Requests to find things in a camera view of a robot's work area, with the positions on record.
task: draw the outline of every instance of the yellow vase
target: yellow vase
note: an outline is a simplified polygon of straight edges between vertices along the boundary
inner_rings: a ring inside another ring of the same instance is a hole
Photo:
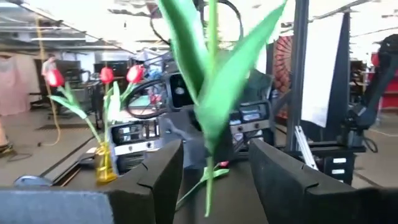
[[[107,142],[102,142],[95,151],[95,169],[98,185],[107,184],[118,178],[112,168],[111,151]]]

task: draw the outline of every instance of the pink curtain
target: pink curtain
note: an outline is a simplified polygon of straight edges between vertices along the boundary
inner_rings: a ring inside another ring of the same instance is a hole
[[[18,72],[16,59],[0,58],[0,115],[12,115],[30,110],[26,83]]]

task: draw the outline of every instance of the red tulip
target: red tulip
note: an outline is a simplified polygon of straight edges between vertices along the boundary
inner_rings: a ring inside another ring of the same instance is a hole
[[[144,77],[144,66],[135,65],[129,69],[126,78],[129,83],[136,84],[139,83],[143,77]]]
[[[101,69],[101,74],[99,75],[101,81],[105,84],[111,83],[113,81],[113,71],[112,68],[103,67]]]
[[[65,83],[62,74],[58,69],[51,70],[47,72],[45,79],[47,83],[52,87],[60,87]]]
[[[228,164],[228,161],[220,162],[220,167],[228,167]]]

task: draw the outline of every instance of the gray floor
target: gray floor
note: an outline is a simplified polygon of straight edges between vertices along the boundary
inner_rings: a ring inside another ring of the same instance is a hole
[[[21,175],[40,175],[52,167],[60,159],[71,153],[79,145],[92,137],[88,129],[63,130],[61,140],[55,146],[37,147],[38,142],[54,142],[56,131],[36,131],[45,124],[53,124],[47,120],[47,111],[30,112],[17,116],[1,118],[9,139],[14,143],[14,149],[19,153],[30,153],[32,157],[17,162],[8,162],[7,157],[0,158],[0,185],[11,185]],[[80,118],[60,119],[60,123],[82,123]],[[379,185],[383,187],[398,187],[398,116],[386,114],[381,123],[369,130],[366,135],[379,146],[379,153],[367,152],[359,154],[356,160],[353,186],[357,188]],[[277,142],[283,143],[285,136],[277,135]],[[91,147],[95,141],[90,141],[57,170],[49,173],[55,177],[60,170],[73,163]]]
[[[36,131],[37,128],[45,124],[53,124],[53,120],[47,120],[47,113],[48,111],[36,111],[1,117],[2,125],[10,142],[14,145],[14,150],[18,153],[31,154],[32,156],[15,162],[7,161],[9,156],[0,158],[0,185],[11,185],[22,175],[42,174],[92,137],[88,129],[64,129],[56,145],[38,147],[38,142],[51,144],[57,139],[56,130]],[[80,118],[76,117],[59,119],[60,124],[82,122]],[[87,147],[93,147],[95,144],[89,145],[83,147],[80,154],[83,154]],[[76,160],[76,156],[78,155],[71,156],[71,159]]]

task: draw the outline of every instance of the white board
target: white board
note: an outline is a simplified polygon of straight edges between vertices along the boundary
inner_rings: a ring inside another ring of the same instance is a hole
[[[343,13],[308,25],[302,120],[326,126]]]

